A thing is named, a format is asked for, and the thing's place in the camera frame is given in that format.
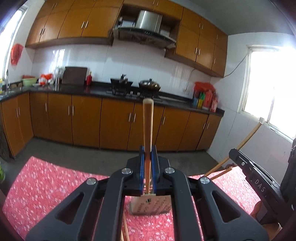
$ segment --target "triangular cutout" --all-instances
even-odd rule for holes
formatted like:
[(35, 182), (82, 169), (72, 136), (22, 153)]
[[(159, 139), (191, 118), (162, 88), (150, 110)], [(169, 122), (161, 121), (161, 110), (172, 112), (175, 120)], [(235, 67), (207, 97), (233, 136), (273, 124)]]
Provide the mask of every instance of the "triangular cutout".
[(64, 222), (65, 224), (72, 224), (83, 197), (84, 193), (81, 192), (68, 206), (56, 215), (56, 219)]
[(240, 213), (237, 212), (222, 196), (220, 196), (217, 191), (213, 191), (212, 196), (218, 207), (223, 222), (228, 223), (240, 217)]

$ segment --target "black countertop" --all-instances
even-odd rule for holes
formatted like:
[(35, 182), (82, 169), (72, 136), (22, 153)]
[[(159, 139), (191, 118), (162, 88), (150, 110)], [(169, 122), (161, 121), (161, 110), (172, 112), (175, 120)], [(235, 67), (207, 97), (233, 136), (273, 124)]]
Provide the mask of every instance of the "black countertop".
[[(85, 95), (85, 96), (96, 96), (96, 97), (105, 97), (105, 98), (113, 98), (125, 101), (132, 102), (142, 102), (143, 99), (138, 98), (136, 95), (132, 96), (115, 96), (112, 95), (112, 92), (109, 91), (109, 88), (105, 87), (86, 87), (86, 86), (74, 86), (74, 85), (60, 85), (59, 87), (55, 87), (54, 85), (47, 85), (44, 87), (21, 87), (16, 88), (14, 90), (3, 92), (0, 94), (0, 101), (5, 101), (15, 96), (18, 96), (25, 92), (47, 92), (47, 93), (61, 93), (61, 94), (74, 94), (74, 95)], [(191, 101), (177, 100), (173, 98), (168, 98), (164, 96), (160, 96), (159, 98), (154, 99), (154, 104), (158, 106), (168, 106), (188, 111), (195, 111), (204, 114), (213, 114), (218, 116), (224, 115), (224, 110), (217, 108), (216, 113), (195, 109), (192, 107)]]

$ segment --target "window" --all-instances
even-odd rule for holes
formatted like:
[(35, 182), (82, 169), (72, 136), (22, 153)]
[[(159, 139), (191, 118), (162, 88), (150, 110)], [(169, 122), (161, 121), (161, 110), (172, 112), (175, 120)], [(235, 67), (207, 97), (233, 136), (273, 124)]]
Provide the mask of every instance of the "window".
[(26, 11), (26, 8), (21, 7), (15, 12), (11, 19), (7, 22), (4, 30), (0, 34), (0, 73), (2, 76), (6, 76), (6, 71), (8, 68), (8, 61), (10, 56), (10, 51), (12, 48), (13, 40), (15, 38), (16, 30), (21, 22), (21, 19)]
[(296, 50), (251, 48), (242, 111), (263, 117), (284, 136), (296, 137)]

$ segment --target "range hood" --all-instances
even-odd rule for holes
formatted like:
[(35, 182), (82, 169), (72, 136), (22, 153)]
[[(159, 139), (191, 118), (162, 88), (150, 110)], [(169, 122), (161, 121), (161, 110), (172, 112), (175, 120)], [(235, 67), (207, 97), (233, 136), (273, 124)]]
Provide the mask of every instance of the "range hood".
[(161, 49), (174, 48), (176, 41), (169, 36), (159, 33), (161, 20), (162, 15), (141, 10), (136, 24), (132, 23), (128, 26), (123, 24), (121, 18), (120, 24), (113, 29), (114, 37), (120, 40), (152, 45)]

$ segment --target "red bottle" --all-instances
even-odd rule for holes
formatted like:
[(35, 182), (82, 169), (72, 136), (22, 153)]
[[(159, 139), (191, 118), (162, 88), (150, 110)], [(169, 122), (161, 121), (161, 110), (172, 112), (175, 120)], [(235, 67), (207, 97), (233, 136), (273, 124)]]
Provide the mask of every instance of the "red bottle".
[(92, 82), (92, 76), (90, 71), (89, 75), (86, 77), (86, 85), (91, 85), (91, 82)]

